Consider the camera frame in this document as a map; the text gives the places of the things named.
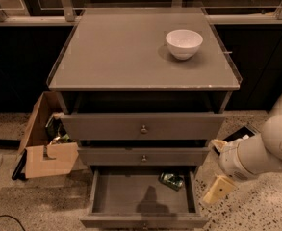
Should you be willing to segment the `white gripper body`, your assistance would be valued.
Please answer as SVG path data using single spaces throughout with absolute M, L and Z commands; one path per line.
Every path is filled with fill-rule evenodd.
M 255 166 L 259 145 L 259 138 L 236 139 L 228 142 L 219 155 L 220 168 L 235 181 L 256 179 Z

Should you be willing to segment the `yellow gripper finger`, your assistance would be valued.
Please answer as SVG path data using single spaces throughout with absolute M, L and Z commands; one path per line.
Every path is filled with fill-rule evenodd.
M 227 142 L 223 140 L 213 139 L 211 140 L 211 144 L 218 152 L 222 152 Z
M 214 204 L 235 189 L 236 185 L 232 179 L 224 175 L 218 175 L 209 190 L 206 191 L 203 202 L 209 205 Z

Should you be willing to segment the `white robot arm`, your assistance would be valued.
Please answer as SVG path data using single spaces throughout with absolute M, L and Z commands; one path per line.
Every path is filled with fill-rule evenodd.
M 260 133 L 233 141 L 214 139 L 218 165 L 223 175 L 215 181 L 202 201 L 211 205 L 236 189 L 237 182 L 255 180 L 269 172 L 282 172 L 282 115 L 269 118 Z

